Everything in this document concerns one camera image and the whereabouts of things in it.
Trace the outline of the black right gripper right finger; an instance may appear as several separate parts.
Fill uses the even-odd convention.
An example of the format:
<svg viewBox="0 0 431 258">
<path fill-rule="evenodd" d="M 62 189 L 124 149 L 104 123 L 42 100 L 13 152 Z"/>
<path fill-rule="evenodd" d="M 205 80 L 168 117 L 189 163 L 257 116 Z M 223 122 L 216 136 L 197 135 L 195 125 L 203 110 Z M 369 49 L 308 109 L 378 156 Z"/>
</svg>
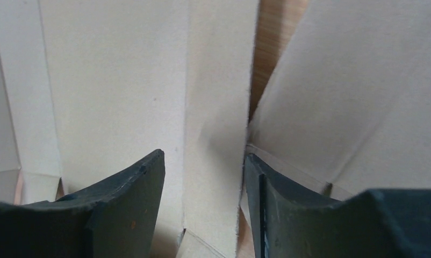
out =
<svg viewBox="0 0 431 258">
<path fill-rule="evenodd" d="M 431 189 L 369 189 L 339 201 L 255 154 L 245 180 L 256 257 L 431 257 Z"/>
</svg>

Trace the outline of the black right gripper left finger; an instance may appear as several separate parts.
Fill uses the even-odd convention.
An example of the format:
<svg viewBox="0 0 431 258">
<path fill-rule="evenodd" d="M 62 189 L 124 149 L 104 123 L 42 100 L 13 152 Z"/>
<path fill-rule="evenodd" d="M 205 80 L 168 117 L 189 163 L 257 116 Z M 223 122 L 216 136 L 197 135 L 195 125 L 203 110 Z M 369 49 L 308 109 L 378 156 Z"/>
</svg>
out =
<svg viewBox="0 0 431 258">
<path fill-rule="evenodd" d="M 54 202 L 0 202 L 0 257 L 147 257 L 164 178 L 156 149 Z"/>
</svg>

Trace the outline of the brown cardboard box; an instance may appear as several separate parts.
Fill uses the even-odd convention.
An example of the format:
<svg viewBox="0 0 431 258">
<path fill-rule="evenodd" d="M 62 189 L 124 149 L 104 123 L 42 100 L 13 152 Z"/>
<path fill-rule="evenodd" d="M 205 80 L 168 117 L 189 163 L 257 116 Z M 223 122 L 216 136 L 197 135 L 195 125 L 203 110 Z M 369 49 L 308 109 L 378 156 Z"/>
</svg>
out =
<svg viewBox="0 0 431 258">
<path fill-rule="evenodd" d="M 245 159 L 431 189 L 431 1 L 0 1 L 0 202 L 164 152 L 147 257 L 256 257 Z"/>
</svg>

